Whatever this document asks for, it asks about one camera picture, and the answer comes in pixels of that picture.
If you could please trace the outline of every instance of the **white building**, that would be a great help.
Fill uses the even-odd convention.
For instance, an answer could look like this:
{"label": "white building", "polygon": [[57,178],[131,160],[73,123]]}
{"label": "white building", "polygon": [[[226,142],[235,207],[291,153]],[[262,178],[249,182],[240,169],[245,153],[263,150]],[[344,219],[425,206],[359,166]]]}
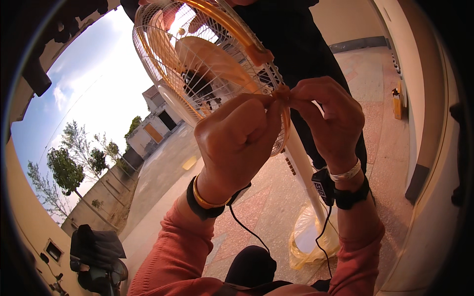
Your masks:
{"label": "white building", "polygon": [[127,143],[143,159],[147,159],[169,137],[183,120],[165,102],[156,87],[152,85],[143,94],[151,113],[128,136]]}

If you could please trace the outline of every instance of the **fan grille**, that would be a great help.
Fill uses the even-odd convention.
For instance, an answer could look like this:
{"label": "fan grille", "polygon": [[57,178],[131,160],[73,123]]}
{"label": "fan grille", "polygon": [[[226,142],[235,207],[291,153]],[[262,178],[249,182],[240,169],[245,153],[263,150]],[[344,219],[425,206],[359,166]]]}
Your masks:
{"label": "fan grille", "polygon": [[[273,64],[255,66],[243,45],[217,21],[185,3],[166,3],[138,9],[133,42],[155,86],[171,91],[196,122],[241,93],[269,95],[282,83]],[[209,3],[225,11],[218,3]],[[282,118],[272,156],[286,142],[289,129],[284,125]]]}

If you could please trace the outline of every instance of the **orange door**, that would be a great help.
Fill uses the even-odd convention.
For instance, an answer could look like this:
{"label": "orange door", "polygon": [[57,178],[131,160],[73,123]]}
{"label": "orange door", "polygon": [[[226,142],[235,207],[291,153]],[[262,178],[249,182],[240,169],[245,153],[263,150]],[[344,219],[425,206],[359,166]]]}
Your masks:
{"label": "orange door", "polygon": [[155,140],[155,142],[159,143],[163,140],[163,136],[161,136],[151,124],[147,124],[143,129],[153,138],[153,140]]}

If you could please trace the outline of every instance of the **pink sweater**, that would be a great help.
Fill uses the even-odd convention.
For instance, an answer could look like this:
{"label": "pink sweater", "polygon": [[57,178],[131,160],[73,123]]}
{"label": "pink sweater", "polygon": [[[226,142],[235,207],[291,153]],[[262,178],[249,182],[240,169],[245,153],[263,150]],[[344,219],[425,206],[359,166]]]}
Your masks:
{"label": "pink sweater", "polygon": [[[212,250],[214,227],[191,224],[181,217],[176,202],[161,222],[162,230],[145,261],[138,269],[129,296],[183,295],[210,296],[224,283],[216,278],[202,278],[207,255]],[[370,237],[356,241],[339,238],[337,270],[329,294],[337,296],[372,295],[378,275],[380,241],[385,233],[382,222]],[[245,291],[230,295],[244,296]],[[287,285],[266,294],[268,296],[324,296],[307,285]]]}

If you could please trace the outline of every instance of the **black wristband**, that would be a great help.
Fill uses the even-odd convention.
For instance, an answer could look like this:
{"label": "black wristband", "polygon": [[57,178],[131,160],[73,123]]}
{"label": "black wristband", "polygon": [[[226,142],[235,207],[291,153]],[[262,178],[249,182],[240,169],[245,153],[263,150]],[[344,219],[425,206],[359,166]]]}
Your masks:
{"label": "black wristband", "polygon": [[340,209],[350,210],[355,203],[367,199],[369,190],[369,180],[366,176],[364,176],[362,187],[356,192],[334,188],[334,199],[336,200],[336,205]]}
{"label": "black wristband", "polygon": [[188,201],[188,205],[191,208],[191,211],[193,211],[193,213],[195,213],[202,221],[209,218],[215,218],[222,214],[226,206],[205,209],[198,204],[198,201],[194,197],[194,193],[192,191],[194,179],[196,179],[196,176],[192,178],[191,182],[189,183],[188,190],[186,191],[186,200]]}

